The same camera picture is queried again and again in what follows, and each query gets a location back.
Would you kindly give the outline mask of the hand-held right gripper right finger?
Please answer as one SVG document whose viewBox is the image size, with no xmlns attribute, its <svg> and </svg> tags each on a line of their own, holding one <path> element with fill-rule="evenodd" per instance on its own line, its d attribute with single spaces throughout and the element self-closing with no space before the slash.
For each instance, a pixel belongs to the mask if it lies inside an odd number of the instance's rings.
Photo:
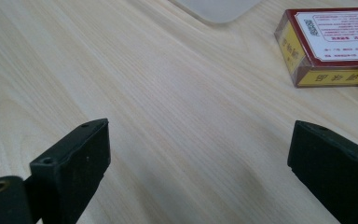
<svg viewBox="0 0 358 224">
<path fill-rule="evenodd" d="M 298 120 L 287 164 L 341 224 L 358 224 L 357 144 L 323 126 Z"/>
</svg>

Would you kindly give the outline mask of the clear plastic container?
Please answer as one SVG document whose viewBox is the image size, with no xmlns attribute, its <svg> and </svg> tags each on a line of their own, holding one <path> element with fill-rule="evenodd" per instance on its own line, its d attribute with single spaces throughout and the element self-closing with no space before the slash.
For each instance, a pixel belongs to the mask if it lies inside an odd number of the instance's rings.
<svg viewBox="0 0 358 224">
<path fill-rule="evenodd" d="M 209 23 L 235 21 L 263 0 L 170 0 L 190 15 Z"/>
</svg>

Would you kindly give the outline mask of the yellow and red box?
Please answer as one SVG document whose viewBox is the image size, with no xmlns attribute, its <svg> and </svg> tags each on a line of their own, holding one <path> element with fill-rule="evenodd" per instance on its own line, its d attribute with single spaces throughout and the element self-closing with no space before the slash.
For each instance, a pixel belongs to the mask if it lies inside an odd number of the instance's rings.
<svg viewBox="0 0 358 224">
<path fill-rule="evenodd" d="M 287 9 L 275 37 L 297 88 L 358 86 L 358 7 Z"/>
</svg>

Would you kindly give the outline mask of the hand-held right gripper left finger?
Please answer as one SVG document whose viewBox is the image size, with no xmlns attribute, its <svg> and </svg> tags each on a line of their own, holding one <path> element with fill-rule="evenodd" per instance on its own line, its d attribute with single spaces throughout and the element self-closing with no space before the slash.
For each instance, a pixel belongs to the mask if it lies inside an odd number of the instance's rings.
<svg viewBox="0 0 358 224">
<path fill-rule="evenodd" d="M 107 119 L 79 125 L 30 163 L 33 220 L 76 224 L 111 161 Z"/>
</svg>

